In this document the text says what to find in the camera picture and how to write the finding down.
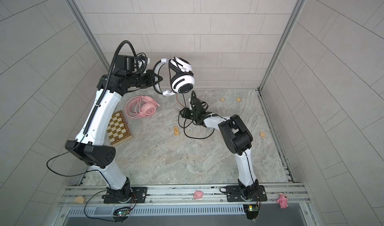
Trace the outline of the pink pig toy centre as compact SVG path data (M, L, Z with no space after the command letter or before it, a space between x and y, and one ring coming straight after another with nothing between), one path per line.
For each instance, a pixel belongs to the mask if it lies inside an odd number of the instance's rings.
M204 196L204 192L203 191L198 191L196 190L193 194L193 197L195 200L198 200L198 199L202 199Z

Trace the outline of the left circuit board with led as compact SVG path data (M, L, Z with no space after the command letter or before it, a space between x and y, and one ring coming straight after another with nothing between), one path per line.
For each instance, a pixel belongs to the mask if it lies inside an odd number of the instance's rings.
M116 222L123 222L129 217L130 212L131 212L131 207L118 208L113 212L113 219Z

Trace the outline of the pink pig toy right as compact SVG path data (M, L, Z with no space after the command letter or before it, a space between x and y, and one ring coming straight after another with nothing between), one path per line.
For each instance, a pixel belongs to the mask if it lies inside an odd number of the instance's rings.
M277 199L277 203L280 205L281 209L286 209L289 206L288 201L289 201L288 197L285 194L283 194L283 193L279 194L279 198Z

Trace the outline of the circuit board with led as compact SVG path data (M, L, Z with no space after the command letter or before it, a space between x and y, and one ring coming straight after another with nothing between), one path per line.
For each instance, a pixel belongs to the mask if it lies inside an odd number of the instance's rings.
M123 222L129 217L130 212L131 212L131 207L118 208L113 212L113 219L116 222Z
M259 216L259 205L243 205L248 220L255 220Z

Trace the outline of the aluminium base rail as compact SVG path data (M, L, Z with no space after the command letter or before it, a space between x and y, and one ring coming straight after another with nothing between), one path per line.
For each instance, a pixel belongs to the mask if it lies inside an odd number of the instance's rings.
M261 183L267 201L244 201L236 184L144 185L133 186L133 198L126 203L105 203L107 190L101 186L73 186L58 203L55 226L317 226L319 224L305 186L301 183ZM194 192L203 191L195 200ZM288 197L281 209L279 194ZM85 197L84 204L74 202ZM248 220L243 205L259 205L259 216ZM131 207L123 222L113 212Z

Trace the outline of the wooden folding chess board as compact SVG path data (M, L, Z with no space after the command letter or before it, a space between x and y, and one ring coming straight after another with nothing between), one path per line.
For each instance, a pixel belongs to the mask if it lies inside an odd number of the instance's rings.
M107 127L107 134L113 147L133 138L122 111L112 115Z

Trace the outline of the small printed wooden block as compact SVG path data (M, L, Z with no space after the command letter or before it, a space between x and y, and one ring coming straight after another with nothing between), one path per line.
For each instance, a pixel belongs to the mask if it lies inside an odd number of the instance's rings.
M178 127L174 127L174 134L177 136L180 134L179 132L179 128Z

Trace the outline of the white black headphones with cable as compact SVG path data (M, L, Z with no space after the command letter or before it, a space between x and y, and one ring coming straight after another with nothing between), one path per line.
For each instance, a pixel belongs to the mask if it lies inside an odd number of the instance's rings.
M160 82L162 77L159 75L161 68L168 63L169 77L170 77L170 90L162 90ZM155 83L154 89L158 94L163 96L173 96L178 94L185 94L194 88L195 77L192 70L192 65L180 57L173 57L172 59L163 58L158 61L154 66Z

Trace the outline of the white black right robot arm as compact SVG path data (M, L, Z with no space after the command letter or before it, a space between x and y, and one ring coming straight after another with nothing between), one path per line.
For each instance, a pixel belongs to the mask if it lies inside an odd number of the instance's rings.
M259 184L253 169L251 157L253 136L240 116L235 114L231 117L222 117L207 111L207 103L197 98L194 90L189 104L190 106L183 108L179 115L191 120L195 125L219 130L227 148L235 155L239 171L239 187L235 191L240 193L244 201L267 201L264 186Z

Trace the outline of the beige wooden piece on rail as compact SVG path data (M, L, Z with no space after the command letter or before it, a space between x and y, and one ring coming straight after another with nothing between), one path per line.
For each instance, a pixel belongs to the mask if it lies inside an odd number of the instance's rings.
M86 202L85 197L79 196L74 199L74 202L77 204L84 204Z

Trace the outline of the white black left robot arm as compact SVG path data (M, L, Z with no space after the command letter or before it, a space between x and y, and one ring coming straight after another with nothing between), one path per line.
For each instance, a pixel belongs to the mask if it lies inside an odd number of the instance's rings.
M114 53L108 74L100 79L96 100L82 131L74 141L69 140L65 144L69 153L104 177L107 182L107 193L102 197L105 203L126 203L133 198L130 180L116 163L116 149L104 144L112 114L127 93L149 87L157 92L161 90L159 83L162 77L147 69L148 58L145 55L134 53L130 57L132 63L116 62L126 44L133 46L128 40L122 41Z

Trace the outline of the right circuit board with led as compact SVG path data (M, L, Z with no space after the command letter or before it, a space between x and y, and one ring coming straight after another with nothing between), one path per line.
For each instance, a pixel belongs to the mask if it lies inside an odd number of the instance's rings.
M255 220L259 216L259 205L243 205L248 220Z

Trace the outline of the pink headphones with cable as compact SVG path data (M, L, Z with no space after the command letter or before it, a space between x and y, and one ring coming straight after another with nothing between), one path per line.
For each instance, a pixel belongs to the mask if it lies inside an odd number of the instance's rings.
M153 116L159 104L150 96L136 96L125 105L125 113L133 119Z

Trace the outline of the pink pig toy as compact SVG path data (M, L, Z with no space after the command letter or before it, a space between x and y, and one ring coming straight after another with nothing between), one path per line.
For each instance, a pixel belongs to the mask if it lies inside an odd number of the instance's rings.
M198 200L198 199L202 199L204 196L204 192L203 191L198 191L196 190L193 194L193 197L195 200Z
M289 201L288 197L285 194L283 194L283 193L279 194L279 198L277 199L277 203L280 205L281 209L286 209L289 206L288 201Z

